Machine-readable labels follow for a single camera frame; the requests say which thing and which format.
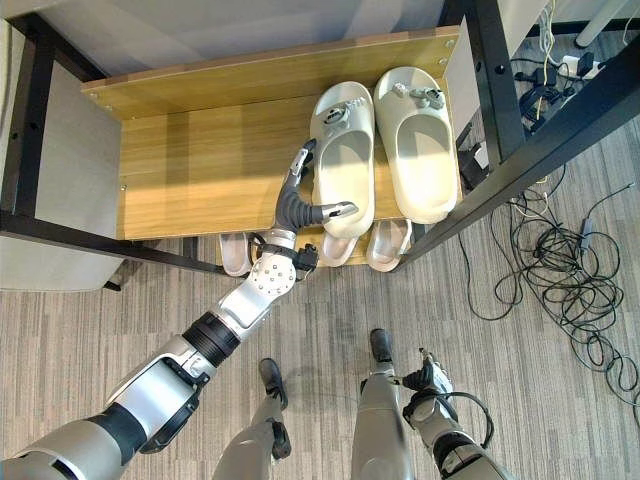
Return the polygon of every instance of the slide sandal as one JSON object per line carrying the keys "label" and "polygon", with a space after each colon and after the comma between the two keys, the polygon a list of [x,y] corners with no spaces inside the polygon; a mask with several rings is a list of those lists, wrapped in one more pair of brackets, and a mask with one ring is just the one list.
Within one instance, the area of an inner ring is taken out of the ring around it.
{"label": "slide sandal", "polygon": [[246,233],[221,233],[220,254],[222,267],[227,275],[239,277],[251,270],[249,243]]}
{"label": "slide sandal", "polygon": [[318,258],[327,267],[339,267],[349,260],[356,243],[358,243],[358,237],[336,238],[329,232],[324,232]]}
{"label": "slide sandal", "polygon": [[399,67],[380,78],[373,101],[398,208],[415,223],[439,222],[459,182],[444,94],[426,72]]}
{"label": "slide sandal", "polygon": [[390,272],[400,263],[411,239],[411,221],[406,218],[374,223],[367,248],[367,263],[379,272]]}
{"label": "slide sandal", "polygon": [[310,131],[318,142],[314,153],[313,203],[351,201],[358,207],[357,213],[329,220],[324,225],[329,236],[324,239],[326,250],[323,250],[327,255],[337,255],[334,262],[326,263],[336,263],[343,258],[348,242],[335,246],[331,243],[357,239],[373,223],[375,124],[369,91],[357,82],[331,87],[314,108]]}

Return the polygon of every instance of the wooden shelf board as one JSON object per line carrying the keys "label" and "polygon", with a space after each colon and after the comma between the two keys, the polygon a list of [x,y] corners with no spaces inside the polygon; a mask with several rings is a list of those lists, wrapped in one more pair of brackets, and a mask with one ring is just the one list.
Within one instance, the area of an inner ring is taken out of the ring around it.
{"label": "wooden shelf board", "polygon": [[[438,82],[446,94],[446,82]],[[308,138],[317,99],[296,97],[123,121],[118,238],[268,229],[286,169]],[[377,134],[374,160],[375,218],[401,218]],[[301,188],[307,200],[310,177]]]}
{"label": "wooden shelf board", "polygon": [[372,35],[239,55],[88,82],[83,92],[120,120],[320,95],[354,80],[375,86],[415,65],[444,75],[459,27]]}

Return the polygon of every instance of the tangled cable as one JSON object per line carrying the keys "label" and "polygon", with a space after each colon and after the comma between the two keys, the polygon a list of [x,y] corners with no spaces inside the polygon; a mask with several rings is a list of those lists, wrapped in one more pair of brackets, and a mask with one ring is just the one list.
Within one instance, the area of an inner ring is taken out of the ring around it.
{"label": "tangled cable", "polygon": [[[564,171],[551,193],[562,178]],[[586,219],[603,201],[632,185],[598,201],[589,209]],[[544,211],[539,212],[531,206],[538,201],[545,201],[545,198],[527,189],[517,199],[507,202],[508,247],[498,240],[495,211],[490,214],[493,242],[509,268],[509,273],[500,278],[493,288],[496,299],[506,305],[500,315],[488,317],[475,308],[471,295],[471,265],[462,237],[458,234],[467,274],[469,307],[483,320],[500,320],[521,303],[524,290],[529,289],[548,316],[569,337],[580,363],[594,372],[603,373],[611,392],[632,406],[634,419],[640,428],[638,364],[605,336],[605,332],[618,321],[617,309],[624,298],[622,288],[614,281],[620,269],[618,244],[603,232],[576,232],[567,228],[557,221],[547,202]],[[516,208],[526,215],[518,215]]]}

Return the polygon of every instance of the robotic hand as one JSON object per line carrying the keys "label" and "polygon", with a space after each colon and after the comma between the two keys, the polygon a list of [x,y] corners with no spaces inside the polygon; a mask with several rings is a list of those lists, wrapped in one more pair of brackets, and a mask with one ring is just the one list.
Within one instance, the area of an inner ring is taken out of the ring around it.
{"label": "robotic hand", "polygon": [[351,202],[311,206],[300,199],[303,169],[313,157],[307,142],[291,164],[275,222],[259,246],[248,278],[135,369],[114,391],[106,410],[71,422],[0,464],[7,480],[113,480],[137,453],[165,448],[198,407],[216,368],[255,331],[271,304],[293,287],[297,271],[317,264],[311,245],[296,252],[302,227],[357,212]]}
{"label": "robotic hand", "polygon": [[[493,421],[488,409],[475,396],[454,392],[449,375],[431,353],[420,349],[423,365],[406,377],[394,377],[393,383],[416,391],[402,414],[422,437],[422,442],[438,467],[442,478],[451,480],[514,480],[485,450],[493,436]],[[451,397],[466,397],[476,402],[487,418],[487,433],[478,445],[458,424]]]}

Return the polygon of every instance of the white cable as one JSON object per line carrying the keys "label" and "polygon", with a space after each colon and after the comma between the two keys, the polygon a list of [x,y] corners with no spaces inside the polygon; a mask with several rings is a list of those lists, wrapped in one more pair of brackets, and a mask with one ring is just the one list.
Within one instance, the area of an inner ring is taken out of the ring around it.
{"label": "white cable", "polygon": [[[551,0],[551,12],[549,12],[548,14],[546,14],[545,12],[547,12],[547,7],[544,7],[544,10],[542,11],[543,14],[540,16],[540,20],[542,21],[544,18],[546,18],[546,21],[540,23],[540,26],[542,27],[543,23],[547,23],[547,31],[548,31],[548,35],[545,32],[544,37],[547,38],[548,36],[548,41],[545,41],[544,43],[546,44],[546,49],[544,52],[544,64],[543,64],[543,71],[544,71],[544,83],[542,84],[543,87],[547,86],[547,64],[549,63],[549,61],[551,60],[551,62],[553,63],[554,60],[551,58],[551,49],[553,48],[553,44],[555,43],[555,38],[553,36],[553,33],[551,31],[551,22],[553,21],[553,14],[556,11],[556,0]],[[540,120],[540,107],[542,106],[542,97],[540,97],[540,99],[538,100],[538,108],[536,108],[536,120]]]}
{"label": "white cable", "polygon": [[511,201],[513,202],[512,205],[514,207],[516,207],[516,210],[518,210],[518,212],[520,212],[523,217],[535,218],[535,217],[538,217],[538,216],[542,216],[542,214],[544,214],[547,210],[549,210],[549,198],[547,197],[547,192],[544,192],[542,194],[542,196],[544,197],[544,210],[541,211],[540,213],[535,213],[533,215],[528,215],[528,214],[524,213],[522,210],[520,210],[520,207],[516,204],[516,199],[515,198],[512,198]]}
{"label": "white cable", "polygon": [[629,45],[629,43],[627,42],[627,31],[629,30],[629,24],[631,23],[631,20],[633,20],[633,17],[635,17],[638,14],[638,12],[640,12],[640,5],[637,6],[637,8],[629,17],[629,20],[627,20],[627,23],[624,25],[624,33],[622,34],[622,43],[624,43],[625,45]]}
{"label": "white cable", "polygon": [[4,20],[0,20],[2,32],[2,52],[0,52],[0,136],[4,132],[4,120],[9,103],[9,91],[11,90],[11,30],[12,27]]}
{"label": "white cable", "polygon": [[553,22],[553,14],[555,12],[555,0],[552,0],[551,7],[549,4],[545,5],[540,12],[540,18],[538,23],[540,25],[540,36],[538,37],[538,46],[540,47],[540,51],[542,53],[549,56],[549,62],[556,67],[560,66],[560,62],[553,58],[551,55],[551,48],[555,43],[555,37],[553,36],[552,31],[552,22]]}

